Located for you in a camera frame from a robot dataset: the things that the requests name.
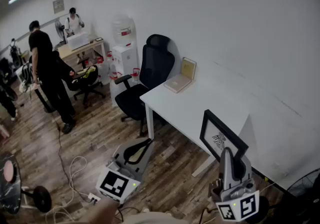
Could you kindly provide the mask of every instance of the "book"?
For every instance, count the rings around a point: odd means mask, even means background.
[[[196,62],[189,58],[182,58],[181,73],[193,80],[195,77]]]

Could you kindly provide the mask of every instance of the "electric fan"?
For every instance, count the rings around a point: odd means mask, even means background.
[[[55,24],[56,32],[58,33],[59,37],[61,39],[63,39],[63,41],[60,42],[59,44],[61,44],[61,45],[67,44],[66,39],[65,39],[65,35],[64,35],[65,26],[63,26],[58,19],[55,21],[54,24]]]
[[[315,224],[319,223],[319,211],[320,168],[290,186],[274,216],[265,223]]]

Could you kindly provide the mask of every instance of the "black frame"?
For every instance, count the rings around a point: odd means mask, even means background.
[[[213,154],[213,156],[220,162],[220,156],[213,150],[213,148],[207,143],[204,139],[205,131],[207,129],[207,122],[210,121],[215,127],[221,131],[235,147],[238,149],[237,153],[234,156],[235,160],[240,160],[247,149],[249,148],[247,144],[245,144],[232,130],[230,130],[218,117],[216,117],[209,109],[205,110],[201,133],[200,133],[200,140],[205,144],[205,146],[209,149],[209,151]]]

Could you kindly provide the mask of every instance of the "cable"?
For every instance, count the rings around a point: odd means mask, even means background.
[[[137,208],[135,208],[135,207],[125,207],[125,208],[123,208],[122,210],[120,210],[120,209],[118,208],[118,213],[115,215],[115,218],[123,222],[123,221],[124,221],[124,217],[123,217],[122,212],[123,212],[124,210],[126,210],[126,209],[134,209],[134,210],[137,211],[137,213],[140,213],[140,211],[139,211]],[[117,215],[118,215],[119,213],[120,213],[120,215],[121,215],[122,220],[117,217]]]
[[[207,207],[206,208],[204,208],[203,210],[202,210],[202,213],[201,213],[201,217],[200,217],[200,220],[199,220],[199,224],[201,224],[201,221],[202,221],[202,217],[203,217],[203,214],[204,214],[204,211],[207,211],[207,213],[211,213],[213,210],[218,210],[218,208],[213,208],[213,209],[211,209],[211,210],[209,210]]]
[[[83,168],[81,168],[80,170],[77,170],[77,171],[75,171],[74,173],[72,173],[72,165],[73,165],[73,163],[74,163],[74,161],[76,160],[76,159],[78,159],[78,158],[81,158],[81,159],[84,159],[86,162],[86,164],[85,164],[85,166],[83,167]],[[73,199],[74,199],[74,196],[75,196],[75,189],[74,189],[74,182],[73,182],[73,180],[72,180],[72,178],[73,178],[73,176],[74,175],[76,175],[78,172],[80,172],[80,171],[82,171],[82,170],[84,170],[85,168],[86,168],[86,166],[87,166],[87,160],[84,158],[84,157],[82,157],[82,156],[77,156],[77,157],[75,157],[73,160],[72,160],[72,162],[71,162],[71,165],[70,165],[70,168],[69,168],[69,170],[70,170],[70,178],[69,178],[69,186],[70,186],[70,188],[72,189],[72,198],[71,198],[71,200],[66,204],[66,205],[64,205],[64,206],[62,206],[62,205],[56,205],[55,207],[53,207],[50,211],[48,211],[47,213],[46,213],[46,217],[45,217],[45,222],[48,224],[48,221],[47,221],[47,215],[50,213],[50,212],[52,212],[53,213],[53,221],[54,221],[54,224],[56,224],[56,217],[55,217],[55,214],[56,213],[62,213],[62,214],[65,214],[65,215],[67,215],[70,219],[72,219],[72,221],[73,221],[73,218],[72,218],[72,216],[70,215],[70,213],[65,209],[65,207],[67,207],[72,201],[73,201]],[[64,212],[60,212],[60,211],[56,211],[55,212],[55,210],[56,209],[63,209],[66,213],[64,213]]]
[[[124,217],[123,217],[123,214],[122,214],[122,212],[120,211],[120,209],[118,208],[118,212],[120,213],[120,215],[121,215],[121,219],[122,219],[122,222],[124,221]]]
[[[210,222],[210,221],[212,221],[212,220],[215,220],[216,219],[216,217],[214,217],[214,218],[212,218],[212,219],[210,219],[210,220],[208,220],[208,221],[206,221],[206,222],[204,222],[204,223],[202,223],[202,224],[207,224],[208,222]]]
[[[126,208],[121,209],[121,211],[124,211],[124,210],[126,210],[126,209],[134,209],[134,210],[137,211],[137,213],[140,212],[137,208],[134,208],[134,207],[126,207]]]
[[[70,184],[70,181],[72,181],[72,180],[69,179],[69,177],[68,177],[68,175],[67,175],[67,173],[66,173],[66,171],[65,171],[65,166],[64,166],[64,164],[63,164],[64,162],[63,162],[62,157],[61,157],[61,155],[60,155],[60,151],[61,151],[61,149],[62,149],[61,140],[60,140],[60,127],[59,127],[58,123],[56,122],[56,120],[55,120],[55,124],[56,124],[56,126],[57,126],[58,131],[59,131],[59,145],[60,145],[60,148],[59,148],[59,151],[58,151],[58,156],[59,156],[59,158],[60,158],[60,162],[61,162],[61,166],[62,166],[63,172],[64,172],[65,176],[67,177],[68,183]],[[86,199],[84,199],[84,198],[82,197],[82,194],[83,194],[83,193],[78,192],[73,186],[72,186],[72,189],[78,193],[78,195],[82,198],[83,201],[90,203],[90,201],[87,201]]]
[[[274,184],[275,184],[275,182],[272,183],[272,184],[270,184],[270,185],[268,185],[268,186],[266,186],[264,189],[262,189],[262,190],[260,191],[260,193],[262,193],[262,191],[264,191],[264,190],[267,189],[268,187],[273,186]]]

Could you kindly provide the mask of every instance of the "black office chair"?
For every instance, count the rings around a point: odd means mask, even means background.
[[[75,100],[77,100],[77,96],[84,94],[83,99],[83,105],[86,106],[87,97],[89,93],[95,93],[98,95],[101,95],[102,98],[105,98],[105,95],[97,90],[95,90],[95,87],[101,86],[101,82],[96,82],[98,78],[98,68],[97,66],[92,66],[91,70],[90,67],[84,68],[83,70],[79,72],[75,72],[73,68],[71,68],[69,65],[67,65],[60,57],[59,53],[57,51],[54,51],[54,54],[56,54],[56,61],[59,66],[61,78],[66,82],[68,88],[71,91],[77,91],[80,90],[78,93],[74,94]],[[75,76],[71,77],[69,75],[70,71],[73,71]]]
[[[132,118],[140,123],[140,136],[143,136],[143,122],[145,120],[145,106],[140,100],[140,96],[149,90],[166,81],[172,67],[174,66],[174,55],[167,50],[170,39],[163,35],[151,35],[144,45],[142,52],[142,66],[140,81],[130,87],[128,79],[131,75],[125,75],[115,80],[116,84],[124,82],[126,90],[118,94],[115,98],[116,103],[126,114],[121,118],[123,122],[127,118]]]

